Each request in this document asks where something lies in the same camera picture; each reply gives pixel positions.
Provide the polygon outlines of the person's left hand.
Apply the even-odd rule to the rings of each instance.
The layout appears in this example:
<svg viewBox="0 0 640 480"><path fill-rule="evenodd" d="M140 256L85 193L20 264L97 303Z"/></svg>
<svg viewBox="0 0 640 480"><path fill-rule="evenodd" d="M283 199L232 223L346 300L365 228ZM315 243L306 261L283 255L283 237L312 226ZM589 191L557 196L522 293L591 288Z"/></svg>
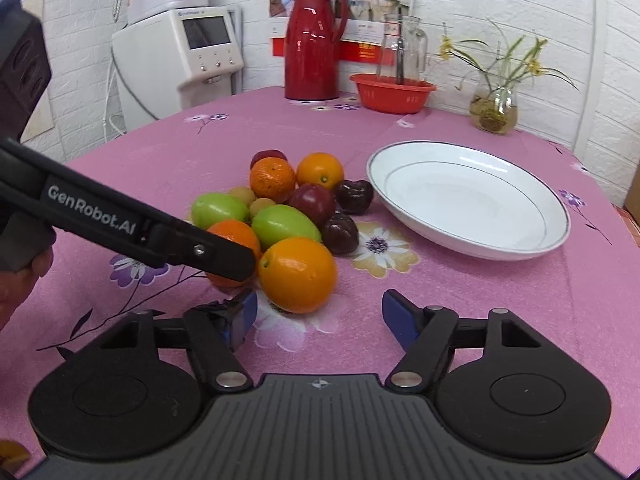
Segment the person's left hand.
<svg viewBox="0 0 640 480"><path fill-rule="evenodd" d="M6 327L16 309L28 298L35 284L47 275L53 263L51 247L18 272L0 275L0 330Z"/></svg>

